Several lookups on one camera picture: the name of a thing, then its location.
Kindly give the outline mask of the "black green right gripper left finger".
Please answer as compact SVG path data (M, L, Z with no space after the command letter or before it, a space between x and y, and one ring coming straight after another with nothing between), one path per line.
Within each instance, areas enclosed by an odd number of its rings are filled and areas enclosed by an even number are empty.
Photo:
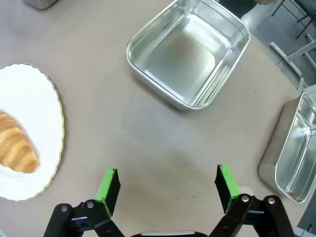
M112 220L119 190L118 170L108 169L93 199L76 207L68 203L55 206L44 236L81 237L86 231L94 231L99 237L124 236Z

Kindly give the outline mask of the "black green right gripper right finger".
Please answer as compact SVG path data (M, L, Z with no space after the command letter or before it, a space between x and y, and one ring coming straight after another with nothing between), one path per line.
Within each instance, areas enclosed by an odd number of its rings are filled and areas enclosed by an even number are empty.
M278 196L260 200L241 193L228 165L217 165L215 185L224 216L211 237L235 237L243 225L252 226L259 237L293 237L294 231Z

